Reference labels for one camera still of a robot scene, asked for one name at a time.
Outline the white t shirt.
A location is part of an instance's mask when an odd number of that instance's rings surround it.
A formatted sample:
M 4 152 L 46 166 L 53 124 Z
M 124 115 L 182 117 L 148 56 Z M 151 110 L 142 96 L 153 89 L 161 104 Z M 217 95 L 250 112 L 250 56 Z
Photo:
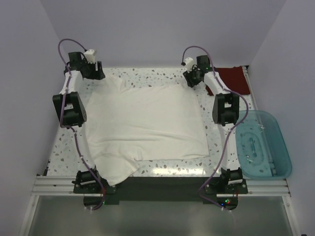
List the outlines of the white t shirt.
M 124 80 L 109 77 L 94 89 L 86 111 L 90 153 L 111 186 L 136 172 L 140 161 L 209 154 L 197 96 L 187 86 L 128 88 Z

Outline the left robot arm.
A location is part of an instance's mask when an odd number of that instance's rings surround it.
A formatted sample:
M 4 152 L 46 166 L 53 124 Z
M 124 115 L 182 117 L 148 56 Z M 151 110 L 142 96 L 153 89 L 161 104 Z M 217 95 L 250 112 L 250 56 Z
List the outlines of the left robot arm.
M 69 61 L 65 63 L 63 88 L 52 98 L 60 127 L 69 129 L 73 133 L 79 160 L 78 173 L 73 182 L 75 193 L 104 192 L 104 186 L 88 147 L 85 127 L 87 112 L 79 95 L 79 89 L 85 79 L 105 78 L 102 64 L 96 60 L 95 55 L 95 50 L 69 53 Z

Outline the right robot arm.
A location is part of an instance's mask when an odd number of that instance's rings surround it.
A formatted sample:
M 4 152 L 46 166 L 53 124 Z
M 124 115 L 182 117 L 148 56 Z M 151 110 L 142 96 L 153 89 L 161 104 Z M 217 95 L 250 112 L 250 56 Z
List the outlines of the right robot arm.
M 220 177 L 209 181 L 209 186 L 217 191 L 240 184 L 243 174 L 237 155 L 235 125 L 239 119 L 240 96 L 227 87 L 218 72 L 211 66 L 207 55 L 198 56 L 197 60 L 186 58 L 181 62 L 186 68 L 183 73 L 189 87 L 203 82 L 215 96 L 212 119 L 217 125 L 222 141 L 222 157 L 218 169 Z

